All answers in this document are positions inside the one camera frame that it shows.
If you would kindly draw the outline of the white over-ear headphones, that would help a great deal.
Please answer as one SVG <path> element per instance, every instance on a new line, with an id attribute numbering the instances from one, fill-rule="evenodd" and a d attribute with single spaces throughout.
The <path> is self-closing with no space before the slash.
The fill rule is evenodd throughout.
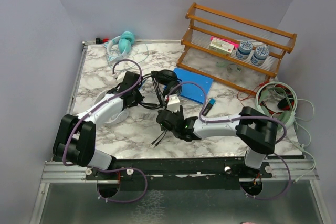
<path id="1" fill-rule="evenodd" d="M 107 90 L 102 91 L 101 93 L 99 93 L 96 96 L 96 99 L 94 101 L 94 105 L 96 105 L 97 103 L 99 103 L 107 94 Z M 111 116 L 104 122 L 106 125 L 115 125 L 118 123 L 123 122 L 124 120 L 127 119 L 127 117 L 129 116 L 130 112 L 128 109 L 123 109 L 122 111 L 120 111 L 119 113 L 112 113 Z"/>

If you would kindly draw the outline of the black blue headphones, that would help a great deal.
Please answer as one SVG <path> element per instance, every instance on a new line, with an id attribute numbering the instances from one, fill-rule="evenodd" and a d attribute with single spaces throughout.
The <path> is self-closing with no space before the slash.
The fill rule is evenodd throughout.
<path id="1" fill-rule="evenodd" d="M 159 103 L 155 104 L 141 102 L 140 106 L 144 107 L 145 109 L 156 110 L 164 107 L 164 99 L 170 92 L 172 92 L 171 94 L 181 94 L 182 87 L 176 86 L 179 85 L 182 80 L 178 78 L 177 74 L 174 71 L 167 69 L 163 69 L 160 71 L 151 71 L 151 73 L 142 76 L 141 85 L 143 85 L 144 82 L 149 78 L 152 80 L 153 88 Z"/>

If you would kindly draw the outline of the teal cat-ear headphones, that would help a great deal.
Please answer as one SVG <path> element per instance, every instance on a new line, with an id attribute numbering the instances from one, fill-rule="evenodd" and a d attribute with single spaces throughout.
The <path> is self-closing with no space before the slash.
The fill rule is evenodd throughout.
<path id="1" fill-rule="evenodd" d="M 123 32 L 120 36 L 104 43 L 107 52 L 107 63 L 111 64 L 113 61 L 118 61 L 125 58 L 131 51 L 135 43 L 135 34 L 130 31 Z"/>

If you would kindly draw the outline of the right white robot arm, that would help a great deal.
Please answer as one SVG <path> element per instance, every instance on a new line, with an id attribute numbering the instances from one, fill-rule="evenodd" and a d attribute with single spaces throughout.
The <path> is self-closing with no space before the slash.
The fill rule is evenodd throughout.
<path id="1" fill-rule="evenodd" d="M 208 120 L 201 117 L 185 118 L 183 108 L 177 112 L 160 110 L 156 122 L 162 131 L 186 142 L 216 136 L 235 136 L 240 138 L 248 150 L 241 164 L 246 177 L 259 173 L 263 160 L 275 150 L 278 123 L 251 107 L 244 107 L 238 114 Z"/>

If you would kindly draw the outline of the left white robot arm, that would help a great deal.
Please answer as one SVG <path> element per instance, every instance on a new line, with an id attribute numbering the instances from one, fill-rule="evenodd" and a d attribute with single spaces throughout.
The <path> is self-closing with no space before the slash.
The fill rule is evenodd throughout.
<path id="1" fill-rule="evenodd" d="M 140 94 L 141 75 L 126 72 L 115 88 L 107 91 L 93 107 L 77 115 L 62 117 L 53 145 L 53 155 L 65 165 L 78 165 L 98 169 L 99 175 L 110 179 L 115 175 L 115 157 L 96 149 L 96 130 L 111 122 L 124 121 L 128 108 L 137 106 L 143 97 Z"/>

